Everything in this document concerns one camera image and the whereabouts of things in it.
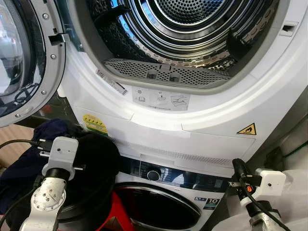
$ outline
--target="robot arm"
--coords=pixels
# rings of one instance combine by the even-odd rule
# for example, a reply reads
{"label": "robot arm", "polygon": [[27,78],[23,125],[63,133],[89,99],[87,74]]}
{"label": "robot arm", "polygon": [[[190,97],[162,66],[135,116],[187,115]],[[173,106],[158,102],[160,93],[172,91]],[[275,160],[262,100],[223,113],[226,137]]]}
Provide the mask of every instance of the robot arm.
{"label": "robot arm", "polygon": [[279,171],[256,170],[251,175],[241,159],[232,161],[234,180],[229,185],[237,189],[241,206],[245,206],[251,219],[252,231],[290,231],[281,221],[277,209],[272,209],[268,199],[282,194],[286,176]]}
{"label": "robot arm", "polygon": [[73,162],[77,148],[76,139],[57,137],[52,143],[49,155],[48,148],[41,152],[41,155],[49,156],[48,163],[42,170],[45,178],[32,194],[31,212],[20,231],[57,230],[57,217],[66,199],[66,182],[75,175]]}

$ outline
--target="black control panel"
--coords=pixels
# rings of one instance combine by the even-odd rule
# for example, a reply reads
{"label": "black control panel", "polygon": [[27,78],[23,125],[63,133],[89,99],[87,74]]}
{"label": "black control panel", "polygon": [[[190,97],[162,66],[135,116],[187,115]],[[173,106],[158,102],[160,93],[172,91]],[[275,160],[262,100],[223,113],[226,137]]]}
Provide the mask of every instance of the black control panel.
{"label": "black control panel", "polygon": [[224,177],[155,165],[123,156],[121,157],[120,171],[163,184],[215,193],[224,193],[228,188],[228,181],[231,180]]}

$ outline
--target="washing machine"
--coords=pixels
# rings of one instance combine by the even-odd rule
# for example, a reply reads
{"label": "washing machine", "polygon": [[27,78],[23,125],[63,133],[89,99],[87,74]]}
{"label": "washing machine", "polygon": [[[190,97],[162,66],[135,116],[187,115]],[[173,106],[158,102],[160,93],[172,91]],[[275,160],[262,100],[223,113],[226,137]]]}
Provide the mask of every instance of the washing machine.
{"label": "washing machine", "polygon": [[138,226],[199,231],[221,201],[229,180],[122,156],[114,190]]}
{"label": "washing machine", "polygon": [[305,0],[0,6],[1,126],[58,89],[122,154],[231,176],[307,85]]}

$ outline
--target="washing machine door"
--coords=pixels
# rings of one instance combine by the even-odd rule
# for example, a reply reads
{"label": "washing machine door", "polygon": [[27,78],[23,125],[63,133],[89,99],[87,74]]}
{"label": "washing machine door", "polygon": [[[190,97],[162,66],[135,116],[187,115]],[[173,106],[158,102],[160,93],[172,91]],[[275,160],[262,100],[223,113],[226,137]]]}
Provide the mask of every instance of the washing machine door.
{"label": "washing machine door", "polygon": [[186,198],[151,184],[124,182],[115,191],[136,223],[148,228],[184,230],[200,218],[199,209]]}
{"label": "washing machine door", "polygon": [[64,38],[53,1],[0,0],[0,127],[35,113],[55,93]]}

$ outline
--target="dark blue fabric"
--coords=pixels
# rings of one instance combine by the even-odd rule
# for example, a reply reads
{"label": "dark blue fabric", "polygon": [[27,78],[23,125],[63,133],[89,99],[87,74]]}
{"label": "dark blue fabric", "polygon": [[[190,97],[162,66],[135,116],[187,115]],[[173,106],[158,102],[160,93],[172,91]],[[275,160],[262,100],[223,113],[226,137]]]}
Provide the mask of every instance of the dark blue fabric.
{"label": "dark blue fabric", "polygon": [[[68,134],[66,123],[60,119],[47,121],[34,130],[32,140],[54,140],[58,136]],[[47,158],[39,157],[39,150],[30,147],[21,157],[4,171],[0,177],[0,213],[5,213],[16,197],[33,184],[36,176],[41,173],[47,164]]]}

